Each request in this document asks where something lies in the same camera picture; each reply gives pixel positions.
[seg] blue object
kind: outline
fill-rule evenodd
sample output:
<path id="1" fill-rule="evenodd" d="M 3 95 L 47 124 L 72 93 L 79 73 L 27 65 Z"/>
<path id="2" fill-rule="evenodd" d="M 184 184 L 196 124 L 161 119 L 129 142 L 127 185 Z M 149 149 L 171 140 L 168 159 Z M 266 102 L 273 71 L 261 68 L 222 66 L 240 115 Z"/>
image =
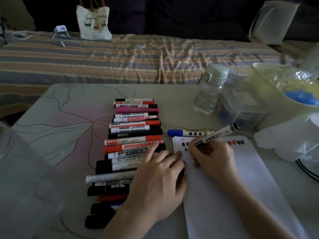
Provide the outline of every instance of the blue object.
<path id="1" fill-rule="evenodd" d="M 167 134 L 170 137 L 182 137 L 183 136 L 183 130 L 168 130 Z"/>
<path id="2" fill-rule="evenodd" d="M 285 96 L 302 104 L 316 106 L 319 105 L 319 101 L 314 97 L 314 95 L 311 92 L 307 92 L 301 89 L 287 91 L 285 92 Z"/>

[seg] clear plastic box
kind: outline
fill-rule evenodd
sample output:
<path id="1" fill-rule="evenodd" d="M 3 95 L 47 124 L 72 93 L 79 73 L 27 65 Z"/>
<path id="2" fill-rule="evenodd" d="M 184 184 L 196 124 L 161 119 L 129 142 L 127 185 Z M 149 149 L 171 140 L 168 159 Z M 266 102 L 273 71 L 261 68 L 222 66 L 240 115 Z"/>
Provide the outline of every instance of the clear plastic box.
<path id="1" fill-rule="evenodd" d="M 253 87 L 245 83 L 241 88 L 226 86 L 219 97 L 215 112 L 225 125 L 235 122 L 240 129 L 250 130 L 270 110 Z"/>

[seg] blue marker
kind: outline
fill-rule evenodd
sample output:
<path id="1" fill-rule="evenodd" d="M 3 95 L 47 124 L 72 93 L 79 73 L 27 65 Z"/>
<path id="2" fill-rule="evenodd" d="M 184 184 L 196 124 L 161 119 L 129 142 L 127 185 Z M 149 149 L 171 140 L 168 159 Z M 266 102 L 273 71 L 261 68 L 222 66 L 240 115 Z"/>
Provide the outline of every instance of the blue marker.
<path id="1" fill-rule="evenodd" d="M 214 131 L 213 130 L 200 130 L 200 131 L 168 130 L 167 133 L 170 137 L 200 137 L 200 136 L 206 136 L 212 132 Z"/>

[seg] white cable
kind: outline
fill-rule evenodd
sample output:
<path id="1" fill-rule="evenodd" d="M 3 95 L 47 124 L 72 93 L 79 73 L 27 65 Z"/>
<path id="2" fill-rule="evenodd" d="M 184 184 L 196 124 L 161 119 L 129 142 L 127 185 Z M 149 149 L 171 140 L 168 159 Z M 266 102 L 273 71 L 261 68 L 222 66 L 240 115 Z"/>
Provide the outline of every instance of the white cable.
<path id="1" fill-rule="evenodd" d="M 17 38 L 14 36 L 14 35 L 25 36 L 25 35 L 22 35 L 22 33 L 27 34 L 28 36 L 26 36 L 24 38 Z M 34 35 L 34 33 L 35 32 L 33 32 L 33 31 L 27 31 L 27 30 L 26 31 L 16 31 L 16 32 L 12 33 L 12 37 L 16 40 L 27 40 L 27 39 L 31 38 Z"/>

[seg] canvas tote bag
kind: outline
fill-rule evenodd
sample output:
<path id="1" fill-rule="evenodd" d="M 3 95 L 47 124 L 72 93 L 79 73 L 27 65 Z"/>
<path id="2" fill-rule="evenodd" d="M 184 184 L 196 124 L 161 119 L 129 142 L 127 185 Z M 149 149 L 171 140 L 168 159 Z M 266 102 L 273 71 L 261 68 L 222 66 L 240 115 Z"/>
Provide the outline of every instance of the canvas tote bag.
<path id="1" fill-rule="evenodd" d="M 299 3 L 287 1 L 265 1 L 250 27 L 249 37 L 267 45 L 281 45 L 298 6 Z"/>
<path id="2" fill-rule="evenodd" d="M 110 8 L 105 6 L 105 1 L 101 0 L 101 7 L 93 8 L 90 0 L 90 10 L 84 8 L 82 0 L 77 6 L 77 18 L 80 28 L 80 37 L 84 40 L 110 40 L 112 34 L 108 30 L 108 15 Z"/>

